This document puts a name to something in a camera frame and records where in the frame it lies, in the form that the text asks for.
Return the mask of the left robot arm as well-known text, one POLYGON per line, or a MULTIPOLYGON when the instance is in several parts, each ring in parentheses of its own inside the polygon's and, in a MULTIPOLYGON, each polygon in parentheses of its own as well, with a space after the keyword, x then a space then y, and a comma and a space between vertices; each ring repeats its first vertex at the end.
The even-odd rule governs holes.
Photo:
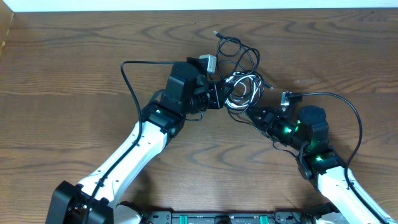
POLYGON ((225 85, 209 81, 212 55, 172 62, 166 87, 137 108, 139 120, 127 139, 76 185, 63 181, 53 192, 46 223, 140 223, 142 213, 120 202, 146 164, 174 138, 187 114, 223 106, 225 85))

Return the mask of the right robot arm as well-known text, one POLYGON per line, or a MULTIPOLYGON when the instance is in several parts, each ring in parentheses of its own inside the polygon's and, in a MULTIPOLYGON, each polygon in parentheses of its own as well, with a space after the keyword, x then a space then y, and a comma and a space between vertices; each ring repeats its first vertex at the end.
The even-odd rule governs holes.
POLYGON ((287 110, 271 107, 253 107, 246 114, 270 140, 297 150, 295 160, 300 174, 328 199, 328 204, 312 210, 314 223, 395 223, 330 145, 323 108, 304 106, 296 121, 287 110))

